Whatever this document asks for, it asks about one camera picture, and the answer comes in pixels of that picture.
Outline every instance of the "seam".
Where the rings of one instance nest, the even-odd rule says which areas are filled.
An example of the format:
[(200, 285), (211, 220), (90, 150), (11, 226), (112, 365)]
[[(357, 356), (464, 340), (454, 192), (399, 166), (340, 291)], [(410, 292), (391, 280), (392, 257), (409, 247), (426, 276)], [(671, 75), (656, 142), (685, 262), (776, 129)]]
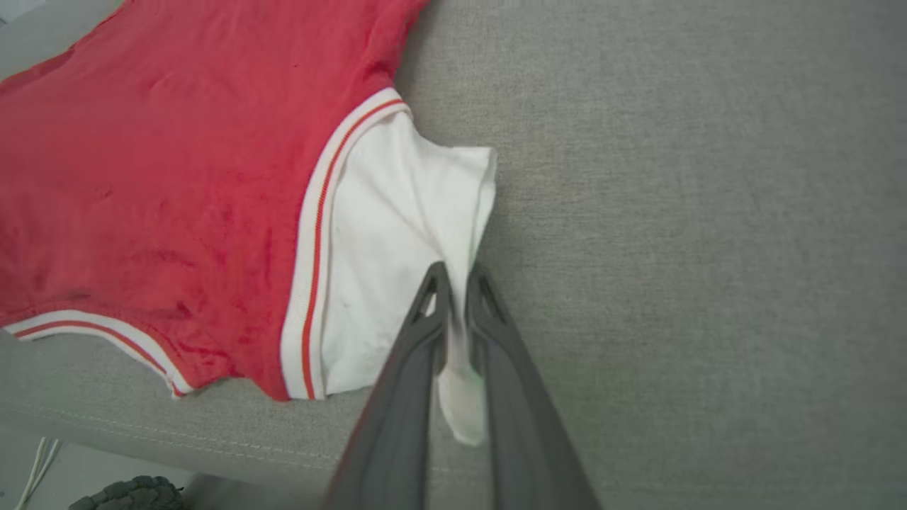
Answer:
[[(87, 415), (80, 415), (77, 413), (70, 413), (67, 411), (62, 411), (60, 409), (52, 409), (49, 407), (36, 406), (33, 404), (27, 404), (25, 402), (9, 400), (9, 399), (2, 398), (2, 397), (0, 397), (0, 402), (6, 403), (6, 404), (12, 404), (13, 406), (30, 407), (32, 409), (39, 409), (39, 410), (47, 411), (47, 412), (54, 413), (57, 415), (63, 415), (63, 416), (74, 417), (74, 418), (83, 419), (83, 420), (90, 420), (90, 421), (105, 423), (105, 424), (113, 425), (116, 427), (136, 428), (136, 429), (140, 429), (140, 430), (147, 430), (149, 432), (154, 432), (157, 434), (166, 434), (168, 436), (185, 437), (187, 439), (198, 439), (198, 440), (202, 440), (202, 441), (209, 441), (211, 443), (219, 443), (222, 445), (241, 446), (241, 447), (245, 447), (245, 448), (253, 448), (256, 450), (267, 451), (267, 452), (279, 452), (279, 453), (289, 454), (289, 455), (294, 455), (294, 456), (307, 456), (307, 457), (312, 457), (312, 458), (323, 458), (323, 459), (326, 459), (326, 460), (329, 460), (332, 462), (336, 462), (336, 461), (340, 460), (339, 456), (328, 456), (328, 455), (313, 454), (313, 453), (308, 453), (308, 452), (299, 452), (296, 450), (287, 450), (285, 448), (279, 448), (276, 446), (253, 445), (250, 443), (240, 443), (239, 441), (228, 441), (226, 439), (217, 439), (216, 437), (196, 436), (194, 434), (185, 434), (182, 432), (174, 432), (172, 430), (163, 430), (160, 428), (145, 427), (142, 425), (133, 425), (133, 424), (123, 423), (123, 422), (119, 422), (119, 421), (104, 419), (104, 418), (100, 418), (100, 417), (91, 417), (91, 416), (87, 416)], [(40, 415), (28, 413), (28, 412), (21, 411), (21, 410), (16, 411), (16, 412), (19, 412), (22, 414), (27, 414), (27, 415), (34, 416), (34, 417), (41, 417)], [(97, 428), (97, 430), (106, 431), (105, 429), (101, 429), (101, 428)], [(439, 471), (442, 473), (451, 473), (451, 474), (456, 474), (456, 475), (470, 475), (471, 474), (471, 472), (469, 472), (469, 471), (465, 471), (462, 469), (449, 469), (447, 467), (434, 467), (433, 466), (433, 467), (431, 467), (431, 469), (433, 471)]]
[[(2, 397), (0, 397), (0, 402), (4, 402), (4, 403), (6, 403), (6, 404), (13, 404), (14, 406), (31, 407), (31, 408), (34, 408), (34, 409), (41, 409), (41, 410), (44, 410), (44, 411), (50, 411), (51, 413), (55, 413), (55, 414), (58, 414), (58, 415), (65, 415), (65, 416), (69, 416), (69, 417), (76, 417), (76, 418), (80, 418), (80, 419), (88, 419), (88, 420), (92, 420), (92, 421), (98, 421), (98, 422), (102, 422), (102, 423), (108, 423), (108, 424), (112, 424), (112, 425), (119, 426), (119, 427), (139, 428), (139, 429), (148, 430), (148, 431), (151, 431), (151, 432), (157, 432), (157, 433), (161, 433), (161, 434), (168, 434), (168, 435), (172, 435), (172, 436), (182, 436), (182, 437), (187, 437), (187, 438), (190, 438), (190, 439), (202, 439), (202, 440), (205, 440), (205, 441), (211, 441), (211, 442), (221, 443), (221, 444), (230, 445), (230, 446), (244, 446), (244, 447), (255, 448), (255, 449), (259, 449), (259, 450), (263, 450), (263, 451), (281, 452), (281, 453), (291, 454), (291, 455), (296, 455), (296, 456), (320, 457), (320, 458), (324, 458), (324, 459), (332, 460), (332, 461), (337, 461), (337, 460), (339, 460), (339, 457), (336, 457), (336, 456), (324, 456), (324, 455), (320, 455), (320, 454), (310, 454), (310, 453), (306, 453), (306, 452), (298, 452), (298, 451), (295, 451), (295, 450), (286, 450), (286, 449), (284, 449), (284, 448), (277, 448), (277, 447), (273, 447), (273, 446), (251, 445), (251, 444), (248, 444), (248, 443), (240, 443), (240, 442), (237, 442), (237, 441), (227, 441), (227, 440), (224, 440), (224, 439), (217, 439), (217, 438), (214, 438), (214, 437), (195, 436), (195, 435), (192, 435), (192, 434), (183, 434), (183, 433), (180, 433), (180, 432), (172, 432), (172, 431), (170, 431), (170, 430), (161, 430), (161, 429), (158, 429), (158, 428), (143, 427), (143, 426), (141, 426), (141, 425), (130, 425), (130, 424), (125, 424), (125, 423), (121, 423), (121, 422), (117, 422), (117, 421), (113, 421), (113, 420), (108, 420), (108, 419), (103, 419), (103, 418), (98, 418), (98, 417), (89, 417), (89, 416), (85, 416), (85, 415), (79, 415), (79, 414), (75, 414), (75, 413), (69, 413), (69, 412), (66, 412), (66, 411), (58, 410), (58, 409), (51, 409), (51, 408), (49, 408), (49, 407), (34, 406), (34, 405), (31, 405), (31, 404), (26, 404), (26, 403), (24, 403), (24, 402), (17, 402), (17, 401), (9, 400), (9, 399), (2, 398)], [(64, 419), (59, 419), (59, 418), (55, 418), (55, 417), (47, 417), (47, 416), (43, 416), (43, 415), (38, 414), (38, 413), (32, 413), (32, 412), (23, 411), (23, 410), (21, 410), (21, 409), (13, 409), (13, 411), (14, 411), (15, 413), (19, 413), (19, 414), (21, 414), (21, 415), (26, 415), (26, 416), (31, 416), (31, 417), (37, 417), (37, 418), (42, 418), (42, 419), (52, 419), (52, 420), (56, 420), (56, 421), (58, 421), (58, 422), (67, 423), (67, 424), (70, 424), (70, 425), (73, 425), (73, 426), (76, 426), (76, 427), (87, 428), (87, 429), (89, 429), (89, 430), (97, 430), (97, 431), (99, 431), (99, 432), (103, 432), (103, 433), (107, 433), (107, 434), (114, 434), (114, 435), (116, 435), (116, 436), (124, 436), (124, 437), (130, 437), (130, 438), (134, 438), (134, 439), (141, 439), (141, 440), (145, 440), (145, 441), (151, 441), (151, 442), (153, 442), (153, 443), (160, 443), (160, 444), (163, 444), (163, 445), (179, 446), (179, 447), (187, 447), (187, 448), (196, 449), (196, 450), (200, 450), (200, 451), (211, 452), (211, 453), (215, 453), (215, 454), (223, 454), (223, 455), (226, 455), (226, 456), (238, 456), (238, 457), (242, 457), (242, 458), (250, 458), (250, 459), (255, 459), (255, 460), (261, 460), (261, 461), (269, 462), (269, 463), (273, 463), (273, 464), (285, 464), (285, 465), (290, 465), (290, 466), (309, 467), (309, 468), (312, 468), (312, 469), (321, 469), (321, 470), (330, 470), (330, 469), (333, 469), (332, 467), (312, 466), (312, 465), (309, 465), (309, 464), (303, 464), (303, 463), (301, 463), (301, 462), (294, 462), (294, 461), (291, 461), (291, 460), (279, 460), (279, 459), (266, 458), (266, 457), (261, 457), (261, 456), (252, 456), (252, 455), (248, 455), (248, 454), (241, 454), (241, 453), (238, 453), (238, 452), (228, 452), (228, 451), (224, 451), (224, 450), (218, 450), (218, 449), (215, 449), (215, 448), (206, 448), (206, 447), (204, 447), (204, 446), (193, 446), (193, 445), (187, 445), (187, 444), (184, 444), (184, 443), (174, 443), (174, 442), (171, 442), (171, 441), (163, 441), (163, 440), (160, 440), (160, 439), (154, 439), (154, 438), (147, 437), (147, 436), (135, 436), (135, 435), (131, 435), (131, 434), (125, 434), (125, 433), (123, 433), (123, 432), (117, 432), (117, 431), (114, 431), (114, 430), (108, 430), (108, 429), (106, 429), (106, 428), (92, 427), (92, 426), (89, 426), (89, 425), (85, 425), (85, 424), (80, 424), (80, 423), (77, 423), (77, 422), (73, 422), (73, 421), (71, 421), (71, 420), (64, 420)], [(459, 479), (444, 480), (444, 481), (442, 482), (442, 483), (444, 483), (444, 484), (448, 484), (448, 485), (470, 485), (470, 486), (479, 485), (479, 484), (476, 484), (476, 483), (470, 483), (470, 482), (468, 481), (468, 480), (471, 480), (471, 479), (472, 479), (472, 480), (478, 480), (478, 479), (480, 479), (479, 476), (477, 476), (474, 472), (471, 472), (471, 471), (465, 471), (465, 470), (461, 470), (461, 469), (449, 469), (449, 468), (446, 468), (446, 467), (435, 467), (435, 466), (430, 466), (429, 469), (430, 469), (431, 471), (437, 471), (437, 472), (441, 472), (441, 473), (449, 473), (449, 474), (464, 476), (463, 478), (459, 478)], [(806, 491), (806, 490), (816, 490), (816, 489), (821, 489), (821, 488), (835, 488), (835, 489), (843, 489), (843, 490), (891, 490), (891, 491), (902, 491), (902, 490), (904, 490), (905, 487), (907, 487), (907, 485), (900, 485), (900, 484), (769, 485), (769, 486), (750, 486), (750, 487), (747, 487), (747, 486), (743, 486), (743, 485), (714, 485), (714, 484), (712, 484), (712, 485), (710, 485), (710, 484), (703, 484), (703, 485), (682, 484), (682, 485), (678, 485), (678, 484), (659, 484), (659, 483), (650, 483), (650, 482), (649, 482), (649, 483), (647, 483), (647, 482), (622, 483), (622, 482), (618, 482), (618, 481), (598, 481), (598, 482), (593, 482), (593, 483), (595, 483), (599, 488), (619, 489), (619, 490), (625, 490), (625, 491), (629, 491), (629, 492), (630, 492), (630, 491), (631, 491), (631, 492), (645, 492), (645, 491), (659, 491), (659, 492), (719, 491), (719, 492), (724, 492), (724, 493), (726, 493), (726, 492), (728, 492), (728, 491), (743, 491), (743, 492), (749, 492), (749, 493), (752, 493), (752, 492), (765, 493), (765, 492), (769, 492), (769, 491), (766, 490), (766, 489), (771, 489), (771, 491), (773, 491), (773, 492), (799, 492), (799, 491)]]
[[(14, 410), (14, 412), (19, 413), (19, 414), (21, 414), (21, 415), (30, 416), (30, 417), (46, 418), (46, 417), (44, 417), (44, 416), (42, 416), (42, 415), (39, 415), (39, 414), (36, 414), (36, 413), (30, 413), (30, 412), (28, 412), (28, 411), (23, 411), (23, 410), (21, 410), (21, 409)], [(186, 445), (186, 444), (182, 444), (182, 443), (173, 443), (173, 442), (171, 442), (171, 441), (163, 441), (163, 440), (161, 440), (161, 439), (154, 439), (154, 438), (147, 437), (147, 436), (134, 436), (134, 435), (132, 435), (132, 434), (126, 434), (126, 433), (124, 433), (124, 432), (117, 432), (117, 431), (115, 431), (115, 430), (108, 430), (108, 429), (106, 429), (106, 428), (100, 428), (100, 427), (92, 427), (92, 426), (89, 426), (89, 425), (85, 425), (85, 424), (82, 424), (82, 423), (78, 423), (78, 422), (74, 422), (74, 421), (66, 420), (66, 419), (57, 419), (56, 422), (57, 422), (57, 423), (61, 423), (61, 422), (62, 422), (62, 423), (66, 423), (66, 424), (72, 425), (72, 426), (74, 426), (74, 427), (81, 427), (81, 428), (87, 428), (87, 429), (89, 429), (89, 430), (96, 430), (96, 431), (99, 431), (99, 432), (103, 432), (104, 434), (114, 434), (114, 435), (116, 435), (116, 436), (130, 437), (130, 438), (133, 438), (133, 439), (141, 439), (141, 440), (144, 440), (144, 441), (151, 441), (152, 443), (159, 443), (159, 444), (162, 444), (162, 445), (178, 446), (178, 447), (181, 447), (181, 448), (191, 448), (191, 449), (193, 449), (193, 450), (200, 450), (200, 451), (204, 451), (204, 452), (211, 452), (211, 453), (222, 454), (222, 455), (226, 455), (226, 456), (239, 456), (239, 457), (243, 457), (243, 458), (251, 458), (251, 459), (261, 460), (261, 461), (264, 461), (264, 462), (269, 462), (269, 463), (274, 463), (274, 464), (289, 464), (289, 465), (292, 465), (292, 466), (310, 467), (310, 468), (312, 468), (312, 469), (323, 469), (323, 470), (330, 470), (330, 469), (332, 469), (332, 468), (330, 468), (330, 467), (324, 467), (324, 466), (312, 466), (312, 465), (310, 465), (310, 464), (302, 464), (302, 463), (300, 463), (300, 462), (294, 462), (294, 461), (291, 461), (291, 460), (279, 460), (279, 459), (273, 459), (273, 458), (266, 458), (266, 457), (263, 457), (263, 456), (251, 456), (251, 455), (247, 455), (247, 454), (241, 454), (241, 453), (238, 453), (238, 452), (228, 452), (228, 451), (224, 451), (224, 450), (217, 450), (217, 449), (214, 449), (214, 448), (206, 448), (206, 447), (204, 447), (204, 446), (193, 446), (193, 445)]]
[[(38, 413), (32, 413), (32, 412), (28, 412), (28, 411), (23, 411), (22, 409), (13, 409), (13, 412), (18, 413), (18, 414), (20, 414), (20, 415), (29, 416), (29, 417), (36, 417), (36, 418), (40, 418), (40, 419), (48, 419), (48, 418), (50, 418), (50, 417), (46, 417), (46, 416), (43, 416), (43, 415), (38, 414)], [(61, 418), (52, 418), (52, 419), (55, 420), (54, 423), (65, 423), (65, 424), (69, 424), (69, 425), (74, 426), (74, 427), (86, 428), (86, 429), (88, 429), (88, 430), (94, 430), (94, 431), (101, 432), (101, 433), (104, 433), (104, 434), (113, 434), (113, 435), (115, 435), (115, 436), (128, 437), (128, 438), (131, 438), (131, 439), (139, 439), (139, 440), (142, 440), (142, 441), (149, 441), (149, 442), (158, 443), (158, 444), (161, 444), (161, 445), (176, 446), (176, 447), (179, 447), (179, 448), (189, 448), (189, 449), (193, 449), (193, 450), (199, 450), (199, 451), (203, 451), (203, 452), (211, 452), (211, 453), (214, 453), (214, 454), (225, 455), (225, 456), (236, 456), (236, 457), (241, 457), (241, 458), (249, 458), (249, 459), (253, 459), (253, 460), (260, 460), (260, 461), (267, 462), (267, 463), (270, 463), (270, 464), (281, 464), (281, 465), (288, 465), (288, 466), (307, 467), (307, 468), (310, 468), (310, 469), (318, 469), (318, 470), (322, 470), (322, 471), (333, 471), (333, 470), (334, 470), (334, 467), (332, 467), (332, 466), (331, 466), (331, 467), (326, 467), (326, 466), (313, 466), (313, 465), (311, 465), (311, 464), (305, 464), (305, 463), (301, 463), (301, 462), (295, 462), (295, 461), (292, 461), (292, 460), (280, 460), (280, 459), (275, 459), (275, 458), (267, 458), (267, 457), (263, 457), (263, 456), (252, 456), (252, 455), (248, 455), (248, 454), (242, 454), (242, 453), (239, 453), (239, 452), (228, 452), (228, 451), (225, 451), (225, 450), (218, 450), (218, 449), (216, 449), (216, 448), (206, 448), (206, 447), (204, 447), (204, 446), (193, 446), (193, 445), (187, 445), (187, 444), (185, 444), (185, 443), (174, 443), (174, 442), (172, 442), (172, 441), (164, 441), (164, 440), (161, 440), (161, 439), (154, 439), (154, 438), (152, 438), (152, 437), (147, 437), (147, 436), (135, 436), (135, 435), (133, 435), (133, 434), (126, 434), (126, 433), (124, 433), (124, 432), (117, 432), (117, 431), (115, 431), (115, 430), (109, 430), (109, 429), (102, 428), (102, 427), (93, 427), (93, 426), (90, 426), (90, 425), (85, 425), (85, 424), (78, 423), (78, 422), (75, 422), (75, 421), (72, 421), (72, 420), (67, 420), (67, 419), (61, 419)], [(287, 451), (287, 450), (279, 450), (278, 448), (275, 448), (275, 449), (277, 449), (277, 451), (285, 451), (285, 452), (288, 452), (288, 453), (297, 453), (297, 454), (299, 453), (299, 452), (290, 452), (290, 451)], [(442, 468), (442, 467), (429, 467), (429, 469), (432, 470), (432, 471), (442, 471), (442, 472), (451, 472), (451, 471), (452, 471), (452, 470), (450, 470), (450, 469), (446, 469), (446, 468)], [(478, 480), (479, 480), (479, 478), (478, 478), (477, 476), (467, 476), (467, 477), (461, 477), (461, 478), (445, 479), (445, 480), (442, 481), (441, 483), (444, 484), (444, 485), (467, 485), (467, 486), (478, 486), (478, 485), (479, 485), (479, 484), (477, 483)]]

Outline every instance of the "striped trim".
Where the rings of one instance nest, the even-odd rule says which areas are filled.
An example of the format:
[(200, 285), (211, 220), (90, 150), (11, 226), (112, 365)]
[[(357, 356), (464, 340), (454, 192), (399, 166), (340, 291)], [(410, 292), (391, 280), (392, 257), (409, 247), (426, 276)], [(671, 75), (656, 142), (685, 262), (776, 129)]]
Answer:
[(66, 309), (36, 315), (4, 326), (4, 329), (23, 341), (61, 333), (77, 333), (105, 338), (131, 358), (164, 378), (175, 397), (183, 397), (195, 389), (186, 382), (186, 378), (176, 368), (157, 340), (133, 325), (118, 319)]
[(293, 285), (280, 339), (280, 365), (291, 398), (325, 397), (321, 329), (327, 285), (322, 282), (327, 281), (330, 217), (343, 164), (365, 131), (403, 111), (408, 107), (394, 89), (368, 98), (340, 123), (312, 172), (299, 213)]

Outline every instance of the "white cable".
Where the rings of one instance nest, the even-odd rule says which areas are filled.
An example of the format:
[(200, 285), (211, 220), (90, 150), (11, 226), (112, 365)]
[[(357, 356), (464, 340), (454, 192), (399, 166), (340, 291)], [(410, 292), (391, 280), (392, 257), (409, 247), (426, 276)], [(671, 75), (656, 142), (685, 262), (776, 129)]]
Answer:
[(32, 490), (34, 489), (34, 479), (38, 474), (39, 466), (41, 461), (44, 459), (44, 449), (47, 447), (47, 437), (42, 437), (41, 442), (38, 443), (38, 451), (34, 454), (34, 464), (32, 464), (32, 474), (28, 476), (28, 483), (25, 484), (25, 490), (22, 491), (22, 497), (19, 498), (19, 504), (15, 506), (14, 510), (24, 510), (25, 502), (28, 501), (28, 498), (32, 495)]
[(51, 452), (47, 454), (47, 458), (44, 460), (44, 465), (41, 467), (41, 471), (38, 473), (38, 477), (34, 480), (34, 485), (32, 485), (32, 490), (29, 492), (28, 497), (32, 497), (34, 490), (38, 488), (38, 484), (41, 483), (41, 480), (44, 479), (44, 473), (47, 473), (47, 468), (51, 466), (51, 463), (56, 457), (56, 453), (60, 451), (60, 440), (55, 439), (51, 444)]

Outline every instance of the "gray couch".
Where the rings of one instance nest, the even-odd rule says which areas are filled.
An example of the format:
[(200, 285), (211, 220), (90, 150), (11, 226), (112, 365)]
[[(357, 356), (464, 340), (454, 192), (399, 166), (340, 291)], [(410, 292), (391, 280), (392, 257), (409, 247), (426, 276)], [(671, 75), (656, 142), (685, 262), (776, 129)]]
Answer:
[[(115, 4), (3, 27), (0, 76)], [(604, 506), (907, 507), (902, 2), (458, 4), (398, 86), (427, 138), (500, 153), (480, 260)], [(175, 401), (104, 340), (0, 338), (0, 421), (313, 495), (366, 398)], [(487, 501), (440, 424), (431, 464), (433, 508)]]

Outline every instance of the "white fabric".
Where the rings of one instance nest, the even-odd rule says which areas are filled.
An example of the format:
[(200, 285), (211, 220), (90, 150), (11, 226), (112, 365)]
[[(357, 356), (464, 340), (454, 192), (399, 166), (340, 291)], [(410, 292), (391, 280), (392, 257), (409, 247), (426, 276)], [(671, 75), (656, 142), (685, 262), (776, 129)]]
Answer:
[(483, 389), (469, 368), (462, 314), (495, 163), (492, 149), (428, 142), (408, 112), (386, 116), (353, 146), (331, 220), (321, 340), (328, 394), (375, 383), (425, 271), (443, 260), (455, 317), (440, 402), (457, 439), (482, 440)]
[[(310, 305), (314, 307), (313, 317), (323, 318), (325, 316), (327, 285), (324, 283), (317, 285), (315, 302), (310, 303), (309, 300), (312, 298), (313, 282), (328, 280), (328, 264), (316, 263), (316, 260), (329, 259), (328, 243), (319, 243), (318, 240), (330, 237), (328, 235), (330, 232), (328, 229), (331, 228), (330, 214), (325, 214), (325, 217), (321, 218), (321, 211), (333, 210), (333, 199), (342, 174), (341, 169), (334, 169), (333, 166), (346, 161), (359, 137), (368, 132), (381, 119), (406, 110), (408, 110), (406, 104), (392, 88), (386, 88), (372, 95), (337, 126), (312, 172), (311, 180), (306, 188), (306, 196), (299, 211), (293, 283), (280, 337), (280, 366), (287, 384), (287, 392), (291, 398), (324, 398), (326, 394), (325, 387), (321, 384), (324, 374), (321, 372), (321, 363), (318, 362), (321, 359), (321, 343), (309, 342), (308, 351), (304, 352), (303, 331), (307, 309)], [(313, 248), (318, 251), (317, 259)], [(312, 320), (310, 337), (321, 338), (321, 328), (322, 321)], [(313, 382), (313, 395), (308, 394), (306, 376), (303, 371), (302, 359), (306, 354), (311, 359), (309, 369)]]

